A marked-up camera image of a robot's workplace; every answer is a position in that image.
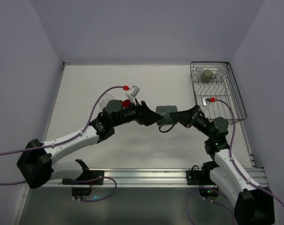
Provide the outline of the red mug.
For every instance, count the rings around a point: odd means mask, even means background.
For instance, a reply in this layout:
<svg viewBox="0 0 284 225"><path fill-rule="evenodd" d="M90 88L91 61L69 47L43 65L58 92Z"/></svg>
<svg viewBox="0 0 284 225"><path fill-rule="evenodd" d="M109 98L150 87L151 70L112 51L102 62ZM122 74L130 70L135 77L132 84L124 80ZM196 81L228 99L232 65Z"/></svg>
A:
<svg viewBox="0 0 284 225"><path fill-rule="evenodd" d="M123 108L129 108L132 105L132 102L129 99L126 99L122 102Z"/></svg>

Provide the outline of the dark teal mug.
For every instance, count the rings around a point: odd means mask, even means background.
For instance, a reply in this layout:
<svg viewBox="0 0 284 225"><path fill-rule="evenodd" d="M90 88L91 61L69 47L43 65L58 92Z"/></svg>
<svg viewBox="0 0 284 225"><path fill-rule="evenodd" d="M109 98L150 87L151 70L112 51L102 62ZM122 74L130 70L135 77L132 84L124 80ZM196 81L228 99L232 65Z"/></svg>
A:
<svg viewBox="0 0 284 225"><path fill-rule="evenodd" d="M177 122L175 122L173 120L173 118L170 117L169 114L172 113L172 112L175 113L177 111L178 111L178 109L175 105L164 105L164 106L157 106L156 107L156 113L163 117L160 121L157 122L158 130L161 133L167 133L175 127ZM170 126L170 128L163 131L162 130L163 126Z"/></svg>

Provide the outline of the clear faceted glass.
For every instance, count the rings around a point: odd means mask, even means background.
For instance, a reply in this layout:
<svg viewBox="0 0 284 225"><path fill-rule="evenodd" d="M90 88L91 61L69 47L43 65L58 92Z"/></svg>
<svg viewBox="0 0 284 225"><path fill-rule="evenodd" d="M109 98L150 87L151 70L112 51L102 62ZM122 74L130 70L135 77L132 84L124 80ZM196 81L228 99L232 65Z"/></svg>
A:
<svg viewBox="0 0 284 225"><path fill-rule="evenodd" d="M112 100L114 100L114 97L111 94L104 94L98 101L100 109L103 110L107 106L107 104Z"/></svg>

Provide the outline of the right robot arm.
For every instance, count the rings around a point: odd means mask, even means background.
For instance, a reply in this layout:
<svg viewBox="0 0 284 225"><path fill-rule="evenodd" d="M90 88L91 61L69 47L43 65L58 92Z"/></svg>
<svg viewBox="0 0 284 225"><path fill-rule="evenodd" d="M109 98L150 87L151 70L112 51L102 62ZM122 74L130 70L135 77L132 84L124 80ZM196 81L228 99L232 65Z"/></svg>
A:
<svg viewBox="0 0 284 225"><path fill-rule="evenodd" d="M209 178L234 207L239 225L272 225L275 222L274 200L268 187L261 187L237 161L227 142L228 120L204 116L200 106L173 112L170 117L186 128L194 127L208 139L205 150L211 156Z"/></svg>

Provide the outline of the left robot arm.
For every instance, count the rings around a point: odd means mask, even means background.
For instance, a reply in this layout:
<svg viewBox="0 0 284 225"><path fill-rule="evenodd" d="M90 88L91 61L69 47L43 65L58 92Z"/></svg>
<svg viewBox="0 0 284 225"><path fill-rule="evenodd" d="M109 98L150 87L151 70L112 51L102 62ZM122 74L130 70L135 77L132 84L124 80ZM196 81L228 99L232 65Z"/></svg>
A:
<svg viewBox="0 0 284 225"><path fill-rule="evenodd" d="M84 147L101 143L111 137L115 127L136 121L150 126L163 117L150 110L144 101L111 100L86 127L62 138L41 143L30 141L17 161L17 167L31 189L55 179L83 181L88 178L88 167L80 160L60 163L65 156Z"/></svg>

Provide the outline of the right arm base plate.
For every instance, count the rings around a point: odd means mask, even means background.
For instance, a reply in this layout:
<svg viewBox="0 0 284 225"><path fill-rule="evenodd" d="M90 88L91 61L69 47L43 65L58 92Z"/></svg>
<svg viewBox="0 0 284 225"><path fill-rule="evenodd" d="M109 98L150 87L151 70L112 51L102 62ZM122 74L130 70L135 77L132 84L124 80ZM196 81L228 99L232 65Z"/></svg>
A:
<svg viewBox="0 0 284 225"><path fill-rule="evenodd" d="M194 165L190 170L186 171L187 184L192 186L214 185L209 177L209 171Z"/></svg>

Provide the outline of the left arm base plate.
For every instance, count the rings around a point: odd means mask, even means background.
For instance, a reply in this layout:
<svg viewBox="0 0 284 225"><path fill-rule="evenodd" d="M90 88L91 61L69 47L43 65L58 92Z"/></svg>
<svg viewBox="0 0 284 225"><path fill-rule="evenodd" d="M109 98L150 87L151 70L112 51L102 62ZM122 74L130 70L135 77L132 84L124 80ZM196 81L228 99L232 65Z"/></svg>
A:
<svg viewBox="0 0 284 225"><path fill-rule="evenodd" d="M103 170L89 170L83 172L83 174L75 179L63 179L62 184L63 185L88 185L88 183L80 183L80 181L87 181L87 180L92 180L100 177L104 177L105 172Z"/></svg>

